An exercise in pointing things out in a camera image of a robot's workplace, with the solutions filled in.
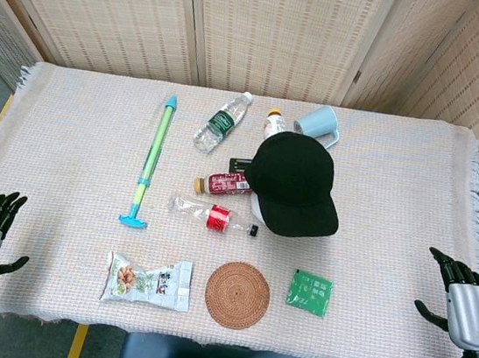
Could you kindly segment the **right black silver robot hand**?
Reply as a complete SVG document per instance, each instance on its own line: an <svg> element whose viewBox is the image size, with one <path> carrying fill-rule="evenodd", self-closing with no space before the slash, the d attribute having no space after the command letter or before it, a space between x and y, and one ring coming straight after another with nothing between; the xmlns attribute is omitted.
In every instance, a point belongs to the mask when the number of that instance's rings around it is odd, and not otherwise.
<svg viewBox="0 0 479 358"><path fill-rule="evenodd" d="M458 348L479 352L479 273L435 247L429 251L440 268L447 317L434 314L419 299L414 305L426 321L447 332Z"/></svg>

